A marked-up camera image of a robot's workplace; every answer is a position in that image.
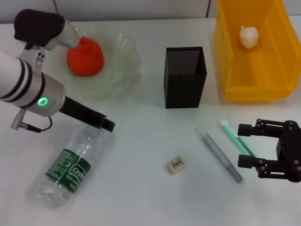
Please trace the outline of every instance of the black cable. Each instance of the black cable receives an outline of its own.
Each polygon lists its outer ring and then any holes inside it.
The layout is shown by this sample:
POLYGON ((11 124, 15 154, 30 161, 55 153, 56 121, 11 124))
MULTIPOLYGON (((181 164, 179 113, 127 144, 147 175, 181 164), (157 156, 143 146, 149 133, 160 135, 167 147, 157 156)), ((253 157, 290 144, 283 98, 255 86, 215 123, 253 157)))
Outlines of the black cable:
POLYGON ((209 0, 209 2, 208 2, 207 12, 206 12, 206 18, 208 18, 208 16, 209 16, 210 7, 211 7, 211 0, 209 0))
POLYGON ((51 119, 51 117, 48 117, 48 118, 50 120, 50 125, 47 128, 45 128, 45 129, 41 129, 41 132, 44 132, 44 131, 46 131, 46 130, 48 130, 48 129, 50 129, 52 127, 52 119, 51 119))
POLYGON ((59 13, 58 13, 58 9, 57 9, 57 6, 56 6, 56 2, 55 2, 55 0, 53 0, 53 4, 55 5, 55 10, 56 10, 56 13, 57 13, 57 14, 59 14, 59 13))
POLYGON ((50 129, 52 127, 52 119, 50 117, 48 117, 48 118, 50 120, 50 125, 47 128, 45 128, 45 129, 40 129, 38 127, 32 126, 30 124, 27 124, 25 122, 21 123, 20 128, 23 128, 25 130, 29 130, 29 131, 32 131, 32 132, 36 132, 36 133, 40 133, 40 132, 46 131, 46 130, 48 130, 48 129, 50 129))

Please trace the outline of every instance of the green bottle label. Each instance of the green bottle label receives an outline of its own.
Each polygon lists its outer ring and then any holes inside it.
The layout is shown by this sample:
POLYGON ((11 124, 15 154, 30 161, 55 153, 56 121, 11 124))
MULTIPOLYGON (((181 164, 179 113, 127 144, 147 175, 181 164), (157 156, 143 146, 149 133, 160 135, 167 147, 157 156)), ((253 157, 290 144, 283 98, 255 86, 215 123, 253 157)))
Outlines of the green bottle label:
POLYGON ((63 149, 46 176, 74 193, 84 180, 91 165, 74 152, 63 149))

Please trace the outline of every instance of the clear glass bowl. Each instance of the clear glass bowl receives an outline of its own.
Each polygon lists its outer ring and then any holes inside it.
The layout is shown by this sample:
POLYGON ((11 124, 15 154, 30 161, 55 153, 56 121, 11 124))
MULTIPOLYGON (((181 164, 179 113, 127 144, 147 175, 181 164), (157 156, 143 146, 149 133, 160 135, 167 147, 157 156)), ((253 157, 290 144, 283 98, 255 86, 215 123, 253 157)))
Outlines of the clear glass bowl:
POLYGON ((129 34, 102 22, 82 22, 75 26, 80 37, 96 41, 103 50, 104 67, 96 75, 73 74, 66 61, 67 48, 57 46, 47 52, 43 71, 59 80, 67 92, 72 89, 84 98, 102 100, 124 95, 140 81, 140 56, 136 41, 129 34))

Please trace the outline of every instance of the red object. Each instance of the red object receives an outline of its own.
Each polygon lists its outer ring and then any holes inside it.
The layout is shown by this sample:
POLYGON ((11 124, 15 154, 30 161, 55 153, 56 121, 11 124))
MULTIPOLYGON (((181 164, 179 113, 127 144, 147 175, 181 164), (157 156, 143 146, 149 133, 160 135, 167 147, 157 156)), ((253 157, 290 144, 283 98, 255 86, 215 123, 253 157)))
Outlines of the red object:
POLYGON ((95 41, 81 37, 79 45, 68 50, 67 64, 76 75, 95 75, 103 68, 103 51, 95 41))

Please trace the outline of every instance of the gray marker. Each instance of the gray marker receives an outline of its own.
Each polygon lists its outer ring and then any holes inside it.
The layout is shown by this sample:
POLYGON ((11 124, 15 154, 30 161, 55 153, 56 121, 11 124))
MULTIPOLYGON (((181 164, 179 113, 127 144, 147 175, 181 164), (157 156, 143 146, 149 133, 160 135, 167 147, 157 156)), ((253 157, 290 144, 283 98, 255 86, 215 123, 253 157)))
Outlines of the gray marker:
POLYGON ((208 133, 203 131, 200 127, 195 128, 196 135, 198 139, 203 142, 208 149, 215 155, 215 157, 220 161, 220 163, 226 168, 226 170, 234 177, 237 182, 241 182, 243 178, 235 169, 233 164, 230 162, 225 153, 220 149, 220 147, 213 141, 208 133))

